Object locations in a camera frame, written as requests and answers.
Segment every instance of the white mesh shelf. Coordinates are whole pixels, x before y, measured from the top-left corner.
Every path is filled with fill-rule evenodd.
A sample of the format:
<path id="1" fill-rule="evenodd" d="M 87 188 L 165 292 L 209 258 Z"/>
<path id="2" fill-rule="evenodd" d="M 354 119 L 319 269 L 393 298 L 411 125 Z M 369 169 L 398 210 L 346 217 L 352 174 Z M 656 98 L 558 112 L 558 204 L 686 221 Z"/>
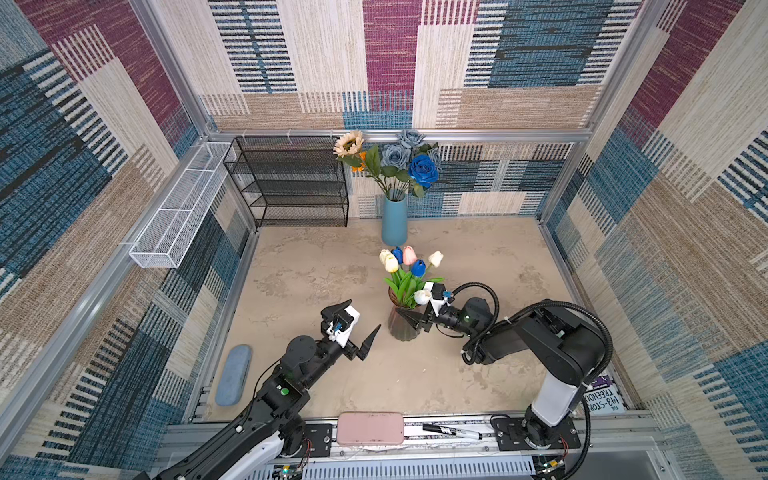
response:
<path id="1" fill-rule="evenodd" d="M 181 265 L 227 176 L 224 158 L 234 155 L 229 143 L 207 142 L 200 146 L 131 248 L 131 258 L 138 266 Z"/>

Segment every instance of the table surface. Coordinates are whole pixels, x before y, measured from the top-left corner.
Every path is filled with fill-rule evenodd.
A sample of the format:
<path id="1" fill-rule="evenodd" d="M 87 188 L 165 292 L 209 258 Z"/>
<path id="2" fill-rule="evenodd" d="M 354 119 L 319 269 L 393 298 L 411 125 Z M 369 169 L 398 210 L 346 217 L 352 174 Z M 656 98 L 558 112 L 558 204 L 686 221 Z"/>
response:
<path id="1" fill-rule="evenodd" d="M 380 220 L 350 219 L 347 228 L 266 227 L 243 288 L 223 359 L 240 344 L 253 348 L 253 359 L 235 406 L 216 405 L 223 359 L 210 392 L 205 419 L 234 418 L 250 401 L 253 385 L 298 335 L 320 338 L 320 310 L 353 299 L 360 320 L 351 340 L 359 345 L 380 323 L 365 362 L 345 357 L 310 390 L 302 416 L 338 416 L 342 412 L 460 413 L 523 410 L 544 380 L 545 368 L 530 351 L 505 357 L 490 366 L 467 366 L 459 356 L 464 340 L 436 329 L 401 342 L 387 331 L 392 309 L 379 262 Z M 445 255 L 433 269 L 450 290 L 466 282 L 483 282 L 501 301 L 500 318 L 544 298 L 568 300 L 535 219 L 482 217 L 410 220 L 408 243 L 419 257 L 435 250 Z M 490 297 L 467 289 L 469 296 Z"/>

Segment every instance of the pink tulip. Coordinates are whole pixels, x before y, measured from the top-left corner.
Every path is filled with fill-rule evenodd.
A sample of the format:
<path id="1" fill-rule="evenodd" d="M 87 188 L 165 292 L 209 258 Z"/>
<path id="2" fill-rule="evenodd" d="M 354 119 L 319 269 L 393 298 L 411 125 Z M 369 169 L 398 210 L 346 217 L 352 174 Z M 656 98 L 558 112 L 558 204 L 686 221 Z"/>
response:
<path id="1" fill-rule="evenodd" d="M 405 265 L 413 265 L 416 262 L 416 252 L 413 251 L 410 245 L 408 245 L 402 251 L 402 262 Z"/>

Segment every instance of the blue vase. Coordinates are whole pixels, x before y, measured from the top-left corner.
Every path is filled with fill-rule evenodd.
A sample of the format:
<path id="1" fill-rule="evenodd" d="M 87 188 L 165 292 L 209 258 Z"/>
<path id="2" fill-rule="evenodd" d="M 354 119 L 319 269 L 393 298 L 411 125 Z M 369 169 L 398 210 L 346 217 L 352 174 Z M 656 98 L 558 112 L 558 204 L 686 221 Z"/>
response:
<path id="1" fill-rule="evenodd" d="M 382 240 L 388 247 L 399 247 L 408 240 L 408 197 L 401 190 L 395 190 L 393 196 L 401 200 L 384 197 Z"/>

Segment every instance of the black marker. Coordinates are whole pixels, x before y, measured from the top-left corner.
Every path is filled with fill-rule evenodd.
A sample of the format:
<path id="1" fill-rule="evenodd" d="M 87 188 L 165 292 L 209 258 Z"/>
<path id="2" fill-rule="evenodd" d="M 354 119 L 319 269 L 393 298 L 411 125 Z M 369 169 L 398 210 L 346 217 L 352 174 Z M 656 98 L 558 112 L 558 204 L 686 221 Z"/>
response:
<path id="1" fill-rule="evenodd" d="M 442 433 L 443 435 L 453 435 L 455 437 L 464 437 L 465 439 L 482 439 L 480 432 L 473 432 L 472 430 L 454 429 L 453 427 L 443 427 L 440 425 L 434 425 L 432 423 L 425 423 L 422 425 L 422 429 L 425 432 Z"/>

